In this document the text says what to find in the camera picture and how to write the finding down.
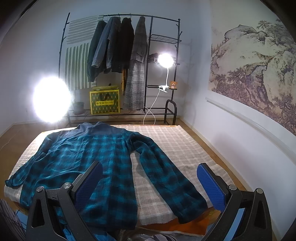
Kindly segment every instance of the flower pot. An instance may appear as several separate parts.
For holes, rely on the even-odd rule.
[[[73,114],[81,115],[85,113],[84,102],[74,102],[73,103]]]

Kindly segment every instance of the wooden floor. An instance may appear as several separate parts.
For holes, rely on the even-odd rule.
[[[145,124],[153,124],[154,120],[145,121]],[[139,122],[116,122],[109,124],[141,124]],[[177,119],[176,125],[180,125],[187,133],[192,136],[197,143],[210,155],[210,157],[224,168],[229,176],[234,181],[235,185],[240,190],[245,190],[240,181],[234,176],[234,174],[229,170],[229,168],[221,161],[221,159],[181,120]],[[10,201],[8,198],[4,197],[4,181],[9,177],[14,165],[17,160],[27,148],[27,146],[34,140],[34,138],[43,131],[49,131],[54,129],[60,129],[69,127],[66,122],[60,122],[58,124],[48,124],[48,123],[33,123],[33,124],[21,124],[12,126],[2,137],[0,137],[0,149],[5,145],[2,150],[0,150],[0,198],[6,199],[9,205],[16,210],[17,206]]]

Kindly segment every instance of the yellow label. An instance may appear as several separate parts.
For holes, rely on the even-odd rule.
[[[96,101],[96,105],[111,105],[114,104],[114,100]]]

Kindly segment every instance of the beige plaid blanket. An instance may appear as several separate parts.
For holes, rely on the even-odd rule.
[[[233,184],[227,172],[216,164],[202,147],[181,126],[140,126],[140,125],[115,125],[129,131],[137,131],[152,138],[156,144],[165,152],[177,168],[191,181],[197,191],[206,199],[208,207],[212,204],[196,176],[198,164],[205,162],[229,185]],[[46,131],[39,134],[27,147],[13,168],[13,175],[23,164],[25,164],[38,150],[44,138],[60,130]],[[138,153],[131,154],[133,181],[135,185],[136,199],[138,203],[138,225],[151,223],[166,223],[176,218],[169,206],[162,199],[146,176],[140,162]],[[22,186],[17,189],[4,187],[6,197],[15,202],[20,202]]]

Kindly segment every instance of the bright light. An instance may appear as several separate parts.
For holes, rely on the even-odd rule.
[[[168,53],[160,54],[158,56],[158,62],[165,68],[169,68],[174,64],[172,56],[170,56]]]
[[[46,122],[56,122],[67,112],[71,94],[58,77],[47,77],[36,86],[33,103],[37,116]]]

